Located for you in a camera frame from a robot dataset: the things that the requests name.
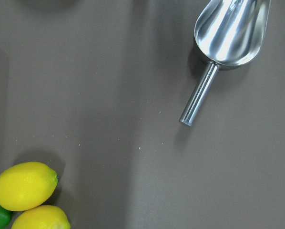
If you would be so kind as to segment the steel ice scoop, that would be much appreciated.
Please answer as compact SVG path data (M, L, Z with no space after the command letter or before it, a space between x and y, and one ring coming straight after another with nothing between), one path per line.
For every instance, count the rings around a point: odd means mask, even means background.
M268 21L269 0L212 0L194 26L194 41L206 62L179 121L192 126L219 70L250 63L260 52Z

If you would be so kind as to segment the yellow lemon upper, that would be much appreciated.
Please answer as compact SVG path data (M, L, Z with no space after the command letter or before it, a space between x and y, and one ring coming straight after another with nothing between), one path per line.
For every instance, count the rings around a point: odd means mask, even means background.
M54 192L59 177L41 162L14 165L0 174L0 205L10 211L25 211L44 203Z

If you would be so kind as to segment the yellow lemon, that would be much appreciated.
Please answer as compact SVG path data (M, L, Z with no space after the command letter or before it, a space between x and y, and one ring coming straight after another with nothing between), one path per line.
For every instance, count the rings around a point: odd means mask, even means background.
M0 174L0 205L10 211L25 211L44 203L54 192L59 177L41 162L14 165Z
M41 205L21 213L13 222L12 229L70 229L65 212L52 205Z

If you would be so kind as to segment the yellow lemon lower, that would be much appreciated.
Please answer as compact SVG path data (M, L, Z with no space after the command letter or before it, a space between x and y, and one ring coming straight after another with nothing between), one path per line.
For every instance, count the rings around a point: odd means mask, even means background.
M52 205L41 205L21 213L13 222L12 229L70 229L65 212Z

